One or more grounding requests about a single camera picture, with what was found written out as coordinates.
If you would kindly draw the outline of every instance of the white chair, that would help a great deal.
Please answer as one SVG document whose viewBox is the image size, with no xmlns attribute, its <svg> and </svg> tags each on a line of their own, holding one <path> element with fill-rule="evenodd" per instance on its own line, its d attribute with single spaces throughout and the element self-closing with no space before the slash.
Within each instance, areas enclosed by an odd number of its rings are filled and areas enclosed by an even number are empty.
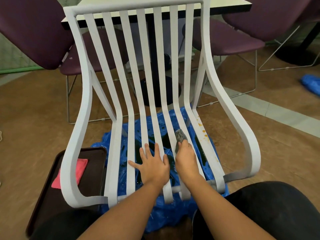
<svg viewBox="0 0 320 240">
<path fill-rule="evenodd" d="M 199 64 L 199 71 L 196 81 L 195 95 L 190 106 L 190 67 L 191 67 L 191 50 L 192 50 L 192 29 L 193 29 L 193 13 L 194 6 L 201 5 L 201 34 L 202 34 L 202 51 Z M 164 149 L 161 141 L 161 134 L 157 119 L 157 112 L 155 108 L 152 73 L 150 65 L 150 54 L 147 36 L 147 26 L 145 9 L 153 8 L 154 24 L 156 34 L 156 47 L 160 77 L 160 92 L 162 111 L 165 119 L 170 145 L 174 158 L 176 138 L 174 129 L 168 113 L 168 106 L 166 103 L 166 84 L 165 84 L 165 66 L 164 66 L 164 47 L 163 47 L 163 34 L 162 34 L 162 11 L 170 11 L 170 29 L 171 29 L 171 55 L 172 55 L 172 89 L 173 89 L 173 105 L 176 117 L 180 128 L 191 141 L 190 135 L 187 130 L 185 121 L 182 118 L 178 103 L 178 10 L 186 9 L 186 36 L 185 36 L 185 68 L 184 68 L 184 105 L 186 112 L 189 116 L 187 124 L 191 124 L 195 130 L 198 140 L 202 146 L 204 154 L 208 160 L 210 168 L 214 174 L 215 180 L 210 180 L 210 183 L 219 193 L 225 191 L 225 183 L 230 181 L 252 177 L 258 172 L 260 168 L 260 150 L 256 137 L 253 131 L 246 123 L 244 118 L 239 113 L 238 109 L 232 103 L 225 90 L 223 89 L 217 74 L 214 69 L 214 64 L 211 55 L 210 37 L 209 37 L 209 19 L 210 19 L 210 0 L 143 0 L 140 3 L 118 3 L 118 4 L 105 4 L 99 6 L 73 6 L 65 7 L 64 11 L 69 22 L 71 31 L 74 36 L 75 43 L 78 48 L 79 58 L 82 70 L 82 101 L 79 115 L 74 126 L 70 141 L 66 148 L 61 165 L 61 190 L 66 202 L 72 207 L 83 207 L 96 204 L 109 204 L 109 207 L 116 205 L 120 200 L 132 194 L 135 191 L 135 169 L 127 165 L 127 188 L 126 195 L 117 196 L 118 190 L 118 173 L 119 173 L 119 156 L 121 149 L 121 136 L 128 137 L 128 160 L 135 161 L 135 146 L 134 146 L 134 110 L 129 93 L 128 84 L 126 81 L 126 74 L 122 66 L 121 57 L 119 53 L 118 43 L 114 32 L 110 12 L 120 12 L 122 28 L 125 36 L 126 47 L 128 50 L 129 61 L 133 76 L 133 82 L 136 89 L 136 96 L 139 105 L 140 119 L 141 119 L 141 138 L 142 145 L 148 143 L 148 132 L 146 123 L 146 113 L 142 98 L 142 90 L 140 86 L 140 79 L 137 68 L 137 61 L 134 52 L 133 40 L 129 24 L 128 15 L 137 15 L 138 26 L 140 32 L 140 40 L 143 54 L 144 69 L 147 81 L 147 91 L 149 96 L 149 104 L 152 118 L 152 126 L 154 130 L 155 142 L 159 144 L 160 155 L 163 157 Z M 102 13 L 103 20 L 106 26 L 106 32 L 112 47 L 112 53 L 116 63 L 119 79 L 124 94 L 126 106 L 128 109 L 128 134 L 122 132 L 122 109 L 119 103 L 118 95 L 110 74 L 109 66 L 102 49 L 101 40 L 98 35 L 97 26 L 94 21 L 93 13 Z M 101 85 L 92 69 L 90 61 L 87 56 L 86 48 L 82 39 L 82 35 L 76 20 L 76 16 L 83 14 L 91 34 L 94 47 L 97 51 L 99 61 L 102 66 L 103 74 L 108 85 L 112 101 L 115 106 L 115 114 L 110 107 L 110 104 L 101 88 Z M 200 117 L 197 113 L 196 106 L 200 96 L 201 87 L 204 80 L 205 72 L 207 73 L 209 82 L 212 86 L 214 93 L 219 99 L 223 109 L 232 121 L 233 125 L 240 134 L 246 149 L 246 166 L 244 169 L 226 174 L 220 165 L 217 155 L 210 143 L 205 128 L 202 125 Z M 112 120 L 111 142 L 108 156 L 106 182 L 104 189 L 104 196 L 83 196 L 77 186 L 75 178 L 75 170 L 77 158 L 81 149 L 81 145 L 85 136 L 90 115 L 92 103 L 92 87 L 98 94 L 104 108 L 110 115 Z M 200 174 L 204 177 L 200 162 L 197 158 L 198 168 Z M 181 182 L 181 186 L 171 187 L 170 181 L 163 187 L 163 195 L 165 202 L 173 202 L 173 193 L 179 192 L 182 200 L 190 198 L 190 192 L 186 186 Z"/>
</svg>

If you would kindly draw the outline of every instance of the right hand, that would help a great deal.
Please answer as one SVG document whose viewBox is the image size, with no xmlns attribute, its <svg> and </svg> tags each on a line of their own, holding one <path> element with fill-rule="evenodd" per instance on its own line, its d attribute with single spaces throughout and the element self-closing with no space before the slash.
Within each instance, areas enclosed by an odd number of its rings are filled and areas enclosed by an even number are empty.
<svg viewBox="0 0 320 240">
<path fill-rule="evenodd" d="M 175 166 L 178 175 L 184 184 L 188 187 L 190 182 L 193 182 L 199 176 L 197 159 L 192 145 L 187 140 L 178 143 L 179 150 L 176 155 Z"/>
</svg>

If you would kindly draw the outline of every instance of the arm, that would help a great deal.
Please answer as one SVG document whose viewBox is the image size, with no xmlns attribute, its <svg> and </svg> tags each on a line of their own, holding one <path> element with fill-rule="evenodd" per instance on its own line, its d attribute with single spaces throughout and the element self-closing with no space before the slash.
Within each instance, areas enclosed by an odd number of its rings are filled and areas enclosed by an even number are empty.
<svg viewBox="0 0 320 240">
<path fill-rule="evenodd" d="M 179 144 L 176 170 L 196 201 L 216 240 L 275 240 L 216 192 L 199 174 L 195 153 L 188 141 Z"/>
<path fill-rule="evenodd" d="M 169 181 L 170 165 L 167 155 L 160 158 L 156 143 L 154 157 L 145 144 L 146 156 L 140 148 L 142 164 L 128 161 L 140 170 L 143 186 L 96 220 L 78 240 L 140 240 L 152 208 L 163 186 Z"/>
</svg>

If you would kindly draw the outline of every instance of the white tabletop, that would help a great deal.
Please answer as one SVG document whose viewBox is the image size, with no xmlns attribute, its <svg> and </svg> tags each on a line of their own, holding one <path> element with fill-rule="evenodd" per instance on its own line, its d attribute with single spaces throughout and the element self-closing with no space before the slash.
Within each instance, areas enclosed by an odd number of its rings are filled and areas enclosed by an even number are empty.
<svg viewBox="0 0 320 240">
<path fill-rule="evenodd" d="M 79 2 L 78 6 L 83 6 L 83 5 L 99 5 L 103 3 L 119 3 L 119 2 L 126 2 L 127 0 L 82 0 Z M 233 6 L 241 6 L 241 5 L 250 5 L 251 3 L 246 1 L 246 0 L 211 0 L 210 3 L 210 8 L 221 8 L 221 7 L 233 7 Z M 201 9 L 201 4 L 196 3 L 194 5 L 194 9 Z M 186 10 L 186 5 L 179 5 L 178 6 L 179 11 Z M 162 7 L 162 12 L 169 12 L 170 9 L 169 7 Z M 153 13 L 153 8 L 147 8 L 145 10 L 146 14 L 148 13 Z M 129 10 L 128 11 L 129 15 L 136 15 L 136 10 Z M 112 17 L 119 17 L 120 14 L 119 12 L 111 12 Z M 94 14 L 95 19 L 101 19 L 102 14 L 101 13 L 96 13 Z M 77 20 L 84 20 L 83 15 L 78 15 Z M 67 22 L 67 19 L 64 18 L 61 22 Z"/>
</svg>

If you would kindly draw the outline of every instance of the pink rag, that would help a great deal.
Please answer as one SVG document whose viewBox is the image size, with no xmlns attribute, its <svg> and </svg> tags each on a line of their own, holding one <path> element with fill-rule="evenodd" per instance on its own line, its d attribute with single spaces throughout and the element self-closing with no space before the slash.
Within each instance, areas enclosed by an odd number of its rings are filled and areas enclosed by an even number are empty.
<svg viewBox="0 0 320 240">
<path fill-rule="evenodd" d="M 77 161 L 77 166 L 75 167 L 75 179 L 77 180 L 77 185 L 79 185 L 80 179 L 82 177 L 83 172 L 86 169 L 86 166 L 88 164 L 88 159 L 81 159 L 78 158 Z M 51 187 L 54 189 L 61 189 L 61 185 L 60 185 L 60 170 L 59 169 L 59 173 L 57 175 L 57 177 L 54 179 L 54 181 L 52 182 Z"/>
</svg>

